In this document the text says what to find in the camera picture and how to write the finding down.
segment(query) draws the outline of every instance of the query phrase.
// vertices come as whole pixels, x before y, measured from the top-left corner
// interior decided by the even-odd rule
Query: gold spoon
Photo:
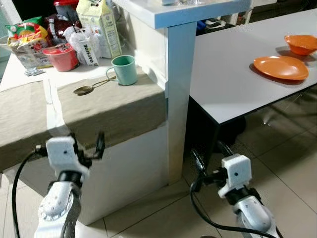
[[[116,76],[114,76],[110,79],[106,79],[106,80],[94,83],[92,86],[82,86],[80,88],[77,88],[74,91],[74,93],[79,95],[79,96],[86,95],[88,93],[91,93],[94,90],[94,88],[100,87],[101,85],[108,83],[109,81],[114,81],[115,78],[116,78]]]

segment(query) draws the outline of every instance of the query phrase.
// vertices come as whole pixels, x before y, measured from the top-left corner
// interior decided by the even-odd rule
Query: plastic bag
[[[77,58],[82,64],[97,66],[98,58],[101,55],[99,39],[91,31],[69,27],[65,30],[64,36],[77,52]]]
[[[51,36],[54,44],[66,43],[67,40],[63,36],[64,31],[73,25],[71,21],[67,19],[67,17],[53,14],[49,17],[45,18],[45,23],[47,25],[47,31]],[[81,24],[79,21],[74,23],[74,26],[81,28]]]

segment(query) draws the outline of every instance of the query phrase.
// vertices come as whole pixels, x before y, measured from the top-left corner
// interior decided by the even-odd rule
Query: floor tile
[[[272,105],[278,112],[283,113],[297,126],[310,129],[317,124],[317,93],[311,88],[304,93],[293,95],[290,98]]]
[[[3,234],[7,195],[0,195],[0,237]]]
[[[220,237],[190,205],[189,195],[126,229],[114,238],[199,238]]]
[[[75,228],[76,238],[107,238],[105,223],[103,219],[100,219],[89,226],[84,226],[80,222],[77,222]]]
[[[19,222],[20,236],[22,238],[31,238],[37,228],[38,209],[42,197],[29,187],[23,187],[16,193],[16,210]],[[4,223],[4,238],[14,238],[11,194],[7,200],[6,216]]]
[[[120,233],[154,212],[189,194],[189,186],[182,178],[179,182],[155,191],[117,212],[105,217],[109,237]]]
[[[276,218],[284,237],[296,238],[317,236],[317,215],[294,192],[275,176],[261,161],[252,160],[253,180],[262,196],[263,203]],[[205,187],[198,194],[199,200],[210,218],[224,225],[235,225],[235,217],[230,205],[217,195],[215,186]],[[219,230],[223,238],[241,238],[239,233]]]
[[[317,140],[304,132],[259,156],[287,186],[317,212]]]
[[[9,185],[9,193],[12,192],[12,187],[13,187],[13,184],[11,183],[11,184]],[[19,181],[18,181],[18,184],[17,184],[17,186],[16,186],[16,189],[19,190],[19,189],[21,189],[21,188],[23,188],[23,187],[26,187],[26,184],[25,184],[24,182],[22,182],[21,180],[19,180]]]
[[[247,115],[246,121],[237,138],[256,156],[306,130],[269,107]]]
[[[240,155],[245,155],[250,159],[255,158],[255,155],[239,140],[236,140],[233,145],[230,146],[230,149],[233,153],[238,153]],[[221,159],[223,155],[220,153],[213,153],[211,159],[209,161],[208,170],[212,172],[221,166]],[[191,184],[198,175],[197,169],[194,164],[194,160],[190,155],[188,150],[185,151],[184,160],[183,160],[183,177],[187,181],[187,183]]]
[[[309,132],[317,137],[317,126],[314,126],[311,129],[309,129]]]

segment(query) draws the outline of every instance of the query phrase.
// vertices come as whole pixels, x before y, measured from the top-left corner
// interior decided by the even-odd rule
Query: chip bag
[[[15,25],[6,26],[10,32],[8,47],[18,57],[25,68],[43,68],[51,66],[43,49],[51,46],[47,30],[32,21],[24,21]]]

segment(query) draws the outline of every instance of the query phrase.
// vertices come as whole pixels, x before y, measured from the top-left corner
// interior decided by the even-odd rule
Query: green mug
[[[138,80],[133,56],[118,56],[111,61],[111,64],[113,67],[106,71],[108,79],[110,79],[108,71],[114,69],[117,80],[121,85],[131,85]]]

